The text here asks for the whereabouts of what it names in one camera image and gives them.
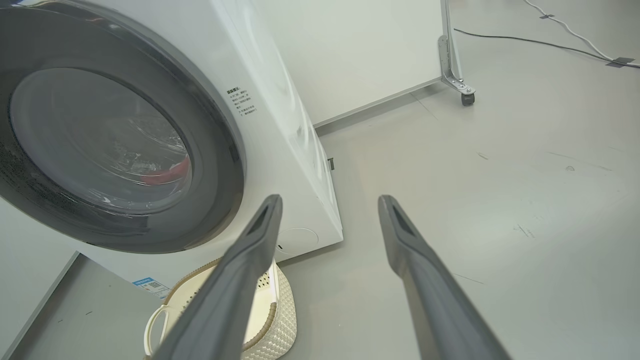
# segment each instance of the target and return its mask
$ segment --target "blue and white label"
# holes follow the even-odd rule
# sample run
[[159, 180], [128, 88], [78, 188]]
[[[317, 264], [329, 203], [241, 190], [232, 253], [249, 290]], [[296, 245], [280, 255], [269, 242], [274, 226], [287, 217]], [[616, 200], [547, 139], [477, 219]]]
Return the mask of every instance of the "blue and white label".
[[171, 289], [151, 279], [150, 277], [147, 277], [146, 279], [134, 281], [133, 285], [141, 288], [142, 290], [145, 290], [154, 294], [160, 299], [164, 299], [167, 295], [169, 295], [169, 291], [171, 291]]

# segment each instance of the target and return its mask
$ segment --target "washing machine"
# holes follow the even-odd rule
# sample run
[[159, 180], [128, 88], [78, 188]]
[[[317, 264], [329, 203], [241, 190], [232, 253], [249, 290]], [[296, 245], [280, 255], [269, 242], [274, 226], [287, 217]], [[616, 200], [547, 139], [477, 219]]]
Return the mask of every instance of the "washing machine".
[[125, 280], [164, 297], [273, 193], [277, 261], [342, 241], [252, 0], [1, 1], [0, 49], [0, 195]]

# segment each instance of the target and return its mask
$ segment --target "washing machine door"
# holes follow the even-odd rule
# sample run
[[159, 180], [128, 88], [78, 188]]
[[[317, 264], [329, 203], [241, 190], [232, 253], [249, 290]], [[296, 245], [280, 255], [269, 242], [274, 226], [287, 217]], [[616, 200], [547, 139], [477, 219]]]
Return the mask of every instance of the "washing machine door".
[[175, 49], [56, 1], [0, 2], [0, 49], [6, 200], [127, 252], [188, 249], [231, 221], [244, 186], [233, 119]]

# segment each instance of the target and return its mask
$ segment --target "caster wheel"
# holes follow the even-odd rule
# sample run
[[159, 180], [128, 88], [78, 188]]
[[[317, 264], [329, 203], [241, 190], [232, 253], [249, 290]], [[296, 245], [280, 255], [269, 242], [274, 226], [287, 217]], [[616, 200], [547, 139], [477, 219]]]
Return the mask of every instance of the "caster wheel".
[[462, 105], [464, 106], [469, 106], [471, 104], [473, 104], [476, 101], [476, 95], [475, 94], [471, 94], [471, 95], [466, 95], [466, 94], [460, 94], [461, 98], [462, 98]]

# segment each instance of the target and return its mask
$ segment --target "gray floor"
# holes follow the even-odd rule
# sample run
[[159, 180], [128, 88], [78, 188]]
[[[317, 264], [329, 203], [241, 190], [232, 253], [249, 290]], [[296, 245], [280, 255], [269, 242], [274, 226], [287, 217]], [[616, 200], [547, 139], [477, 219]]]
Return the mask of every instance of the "gray floor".
[[[640, 58], [637, 1], [535, 3], [611, 56]], [[523, 1], [451, 11], [465, 31], [587, 49]], [[419, 358], [382, 193], [514, 359], [639, 358], [640, 70], [514, 40], [460, 35], [458, 47], [472, 107], [435, 85], [319, 130], [345, 241], [281, 264], [298, 311], [282, 359]], [[16, 359], [141, 359], [157, 299], [91, 262], [61, 288]]]

